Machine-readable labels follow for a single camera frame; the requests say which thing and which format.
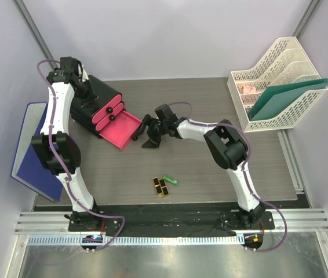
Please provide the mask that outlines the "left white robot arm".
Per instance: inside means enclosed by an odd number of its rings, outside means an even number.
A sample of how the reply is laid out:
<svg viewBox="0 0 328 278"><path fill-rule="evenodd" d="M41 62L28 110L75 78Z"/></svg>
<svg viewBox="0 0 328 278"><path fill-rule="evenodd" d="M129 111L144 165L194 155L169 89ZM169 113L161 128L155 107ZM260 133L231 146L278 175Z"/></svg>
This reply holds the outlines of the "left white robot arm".
<svg viewBox="0 0 328 278"><path fill-rule="evenodd" d="M81 152L69 133L71 104L75 97L85 98L90 93L88 75L82 63L73 57L62 57L59 66L45 76L37 70L48 86L48 106L41 131L33 136L31 145L42 167L49 170L64 187L72 203L74 217L82 217L82 225L89 231L101 227L102 217L97 212L94 197L83 180Z"/></svg>

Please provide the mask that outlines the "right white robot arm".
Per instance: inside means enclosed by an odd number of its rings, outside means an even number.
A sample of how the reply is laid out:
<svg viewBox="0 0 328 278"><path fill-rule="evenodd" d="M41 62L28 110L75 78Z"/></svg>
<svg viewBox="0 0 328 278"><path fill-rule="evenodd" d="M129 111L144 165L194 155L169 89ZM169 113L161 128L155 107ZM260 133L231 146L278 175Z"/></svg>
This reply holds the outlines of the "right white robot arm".
<svg viewBox="0 0 328 278"><path fill-rule="evenodd" d="M265 206L257 194L249 173L249 141L236 126L228 120L205 123L179 118L169 105L155 109L156 117L146 114L131 136L137 140L144 132L148 140L143 148L157 148L162 136L191 139L204 142L215 163L229 175L236 192L241 224L248 229L255 228L265 212Z"/></svg>

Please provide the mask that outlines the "green lipstick tube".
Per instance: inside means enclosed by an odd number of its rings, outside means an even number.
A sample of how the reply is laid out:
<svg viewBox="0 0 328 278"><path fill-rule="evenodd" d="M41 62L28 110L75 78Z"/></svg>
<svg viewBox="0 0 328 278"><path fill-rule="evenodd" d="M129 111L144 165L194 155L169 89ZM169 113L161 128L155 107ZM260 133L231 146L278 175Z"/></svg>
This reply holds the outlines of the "green lipstick tube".
<svg viewBox="0 0 328 278"><path fill-rule="evenodd" d="M175 185L175 186L178 185L178 181L175 180L175 179L172 178L172 177L169 177L168 175L164 175L164 176L163 176L163 179L164 179L165 181L167 181L167 182L169 182L169 183Z"/></svg>

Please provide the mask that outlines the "pink drawer front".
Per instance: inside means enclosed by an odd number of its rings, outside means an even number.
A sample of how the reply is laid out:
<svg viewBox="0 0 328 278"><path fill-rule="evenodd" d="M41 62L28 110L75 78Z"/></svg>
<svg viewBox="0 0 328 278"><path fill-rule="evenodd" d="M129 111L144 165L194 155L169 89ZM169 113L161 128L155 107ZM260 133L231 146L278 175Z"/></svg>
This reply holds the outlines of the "pink drawer front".
<svg viewBox="0 0 328 278"><path fill-rule="evenodd" d="M141 120L132 114L121 111L115 120L106 116L96 125L99 135L123 151L132 141L132 135L140 126Z"/></svg>

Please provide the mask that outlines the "black drawer organizer cabinet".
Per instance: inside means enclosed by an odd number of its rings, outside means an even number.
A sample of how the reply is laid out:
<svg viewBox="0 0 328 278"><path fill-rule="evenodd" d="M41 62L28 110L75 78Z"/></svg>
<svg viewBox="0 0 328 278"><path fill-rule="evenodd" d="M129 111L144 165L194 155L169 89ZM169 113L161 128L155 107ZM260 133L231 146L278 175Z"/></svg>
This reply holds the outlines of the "black drawer organizer cabinet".
<svg viewBox="0 0 328 278"><path fill-rule="evenodd" d="M95 76L92 78L92 81L94 92L97 94L97 97L87 97L85 99L75 97L71 104L71 117L86 130L100 137L98 131L95 129L96 124L92 123L92 117L114 96L121 93Z"/></svg>

